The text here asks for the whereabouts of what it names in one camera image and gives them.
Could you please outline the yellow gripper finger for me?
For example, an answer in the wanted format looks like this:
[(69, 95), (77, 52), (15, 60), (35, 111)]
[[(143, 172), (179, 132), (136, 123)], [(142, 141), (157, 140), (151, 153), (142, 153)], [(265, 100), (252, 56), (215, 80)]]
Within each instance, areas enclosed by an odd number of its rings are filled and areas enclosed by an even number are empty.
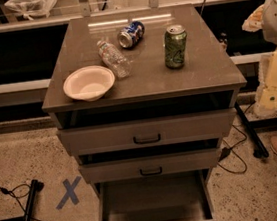
[(258, 70), (258, 111), (277, 110), (277, 48), (271, 55), (261, 57)]
[(261, 5), (256, 8), (252, 14), (249, 15), (242, 25), (242, 30), (247, 32), (257, 32), (262, 28), (262, 18), (263, 18), (264, 6)]

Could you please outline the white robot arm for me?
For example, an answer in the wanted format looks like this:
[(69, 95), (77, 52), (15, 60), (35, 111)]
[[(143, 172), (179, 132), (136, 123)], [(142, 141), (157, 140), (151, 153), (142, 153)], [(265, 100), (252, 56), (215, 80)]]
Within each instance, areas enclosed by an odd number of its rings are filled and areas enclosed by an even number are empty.
[[(277, 46), (277, 0), (265, 0), (244, 21), (242, 29), (247, 32), (262, 30), (265, 41)], [(272, 55), (261, 57), (258, 70), (255, 112), (266, 116), (277, 111), (277, 47)]]

